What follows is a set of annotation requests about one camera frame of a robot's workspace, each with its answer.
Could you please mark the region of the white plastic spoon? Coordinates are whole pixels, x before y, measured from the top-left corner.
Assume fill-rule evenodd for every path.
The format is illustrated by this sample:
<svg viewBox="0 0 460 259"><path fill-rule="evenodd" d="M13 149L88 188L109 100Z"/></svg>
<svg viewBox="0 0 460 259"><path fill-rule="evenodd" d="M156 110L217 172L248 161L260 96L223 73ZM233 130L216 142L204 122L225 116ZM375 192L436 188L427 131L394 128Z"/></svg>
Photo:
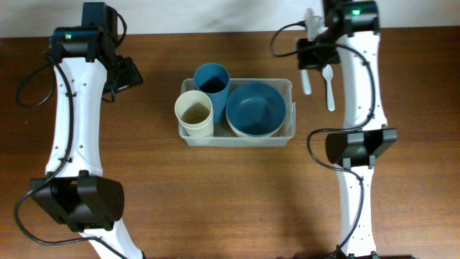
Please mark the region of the white plastic spoon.
<svg viewBox="0 0 460 259"><path fill-rule="evenodd" d="M323 79L326 82L326 107L327 110L333 112L336 109L334 101L334 93L332 89L332 79L334 77L333 69L330 65L326 65L322 70Z"/></svg>

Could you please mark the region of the cream cup back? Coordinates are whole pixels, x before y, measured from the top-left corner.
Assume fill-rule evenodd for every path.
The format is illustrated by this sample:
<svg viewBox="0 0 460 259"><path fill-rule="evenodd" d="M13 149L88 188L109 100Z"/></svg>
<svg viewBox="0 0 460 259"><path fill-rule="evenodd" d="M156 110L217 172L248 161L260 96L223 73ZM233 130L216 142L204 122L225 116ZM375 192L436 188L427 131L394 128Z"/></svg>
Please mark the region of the cream cup back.
<svg viewBox="0 0 460 259"><path fill-rule="evenodd" d="M202 91L181 94L175 102L174 111L179 123L191 130L204 128L213 121L213 105Z"/></svg>

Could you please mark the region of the cream cup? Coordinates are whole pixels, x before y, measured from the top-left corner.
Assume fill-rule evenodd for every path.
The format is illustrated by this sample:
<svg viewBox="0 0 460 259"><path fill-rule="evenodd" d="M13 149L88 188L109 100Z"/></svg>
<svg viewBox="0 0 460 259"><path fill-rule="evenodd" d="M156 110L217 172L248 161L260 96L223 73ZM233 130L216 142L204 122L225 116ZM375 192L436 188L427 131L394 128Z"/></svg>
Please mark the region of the cream cup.
<svg viewBox="0 0 460 259"><path fill-rule="evenodd" d="M213 137L213 122L201 127L195 125L183 125L184 130L191 137Z"/></svg>
<svg viewBox="0 0 460 259"><path fill-rule="evenodd" d="M174 111L179 123L191 130L204 128L213 121L213 105L202 91L181 94L175 102Z"/></svg>

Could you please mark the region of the blue bowl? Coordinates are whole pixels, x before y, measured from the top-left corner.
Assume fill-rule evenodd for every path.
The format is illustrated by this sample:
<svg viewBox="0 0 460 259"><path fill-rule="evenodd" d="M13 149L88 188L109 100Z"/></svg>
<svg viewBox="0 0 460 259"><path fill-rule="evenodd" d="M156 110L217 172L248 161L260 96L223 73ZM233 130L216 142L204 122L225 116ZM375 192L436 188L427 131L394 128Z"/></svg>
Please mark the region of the blue bowl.
<svg viewBox="0 0 460 259"><path fill-rule="evenodd" d="M230 94L226 119L238 130L261 135L276 130L286 116L285 101L275 88L266 83L247 83Z"/></svg>

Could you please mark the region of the blue cup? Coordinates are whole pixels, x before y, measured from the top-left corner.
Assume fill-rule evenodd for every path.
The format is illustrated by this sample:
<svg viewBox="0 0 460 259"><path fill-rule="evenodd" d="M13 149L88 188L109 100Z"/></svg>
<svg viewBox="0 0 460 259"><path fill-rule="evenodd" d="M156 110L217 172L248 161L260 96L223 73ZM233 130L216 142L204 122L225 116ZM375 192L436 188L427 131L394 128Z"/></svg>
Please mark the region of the blue cup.
<svg viewBox="0 0 460 259"><path fill-rule="evenodd" d="M213 106L213 123L220 123L224 118L224 111L226 108L228 96L222 96L218 99L212 99L211 103Z"/></svg>
<svg viewBox="0 0 460 259"><path fill-rule="evenodd" d="M211 100L228 95L230 75L227 69L218 63L201 65L194 73L195 88L207 94Z"/></svg>

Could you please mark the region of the cream bowl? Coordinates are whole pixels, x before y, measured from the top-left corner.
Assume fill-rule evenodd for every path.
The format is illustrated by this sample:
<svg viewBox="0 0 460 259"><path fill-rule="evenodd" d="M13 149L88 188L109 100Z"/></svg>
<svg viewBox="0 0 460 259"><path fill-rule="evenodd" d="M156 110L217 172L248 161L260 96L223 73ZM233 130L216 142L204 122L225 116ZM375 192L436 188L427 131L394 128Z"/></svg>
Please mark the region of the cream bowl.
<svg viewBox="0 0 460 259"><path fill-rule="evenodd" d="M244 132L240 131L239 129L237 129L230 122L229 122L229 126L230 126L231 130L233 131L233 133L235 133L238 137L271 137L282 128L282 125L281 125L277 129L275 129L275 130L273 130L273 131L271 131L269 133L261 134L261 135L251 135L251 134L247 134L247 133L244 133Z"/></svg>

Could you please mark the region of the white plastic fork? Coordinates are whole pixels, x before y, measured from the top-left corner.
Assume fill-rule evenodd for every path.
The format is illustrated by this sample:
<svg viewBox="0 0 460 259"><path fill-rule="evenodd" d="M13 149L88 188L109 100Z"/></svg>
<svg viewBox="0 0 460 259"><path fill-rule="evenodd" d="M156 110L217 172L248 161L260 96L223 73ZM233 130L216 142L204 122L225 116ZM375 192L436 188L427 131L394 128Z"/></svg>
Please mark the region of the white plastic fork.
<svg viewBox="0 0 460 259"><path fill-rule="evenodd" d="M300 71L300 76L301 76L301 82L302 82L302 87L303 87L303 92L305 95L311 95L312 94L312 88L311 88L311 83L310 79L308 76L308 71L307 70L301 70Z"/></svg>

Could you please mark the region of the cream cup front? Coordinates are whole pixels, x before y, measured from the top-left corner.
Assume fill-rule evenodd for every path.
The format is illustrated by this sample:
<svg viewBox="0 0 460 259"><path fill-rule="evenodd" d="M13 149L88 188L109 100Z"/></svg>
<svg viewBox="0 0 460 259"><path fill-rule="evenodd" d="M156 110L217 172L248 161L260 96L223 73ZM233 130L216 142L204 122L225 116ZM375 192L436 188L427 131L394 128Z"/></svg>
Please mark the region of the cream cup front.
<svg viewBox="0 0 460 259"><path fill-rule="evenodd" d="M195 125L183 125L184 130L191 137L213 137L213 122L201 127Z"/></svg>

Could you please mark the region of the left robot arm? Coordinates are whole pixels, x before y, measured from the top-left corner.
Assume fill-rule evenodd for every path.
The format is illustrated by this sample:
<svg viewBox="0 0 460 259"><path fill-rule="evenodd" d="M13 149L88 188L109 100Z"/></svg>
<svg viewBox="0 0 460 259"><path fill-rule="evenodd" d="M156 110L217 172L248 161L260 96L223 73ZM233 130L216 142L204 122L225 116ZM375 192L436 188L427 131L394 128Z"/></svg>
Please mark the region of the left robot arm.
<svg viewBox="0 0 460 259"><path fill-rule="evenodd" d="M143 82L133 60L116 54L124 25L111 6L86 2L80 25L55 29L46 55L57 90L53 146L45 177L31 180L28 192L102 258L144 257L122 220L123 187L104 177L98 146L104 95Z"/></svg>

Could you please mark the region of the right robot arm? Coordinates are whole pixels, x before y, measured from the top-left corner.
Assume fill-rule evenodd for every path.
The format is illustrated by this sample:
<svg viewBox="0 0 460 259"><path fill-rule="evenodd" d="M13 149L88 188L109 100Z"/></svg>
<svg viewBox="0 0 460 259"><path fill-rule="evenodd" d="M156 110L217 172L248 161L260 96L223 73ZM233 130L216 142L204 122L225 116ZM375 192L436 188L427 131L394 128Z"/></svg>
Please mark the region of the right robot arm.
<svg viewBox="0 0 460 259"><path fill-rule="evenodd" d="M306 39L297 43L303 70L339 64L344 83L344 123L323 128L327 161L339 181L341 234L330 258L377 258L372 234L371 187L376 161L397 140L380 93L380 18L375 1L324 1L323 16L305 14Z"/></svg>

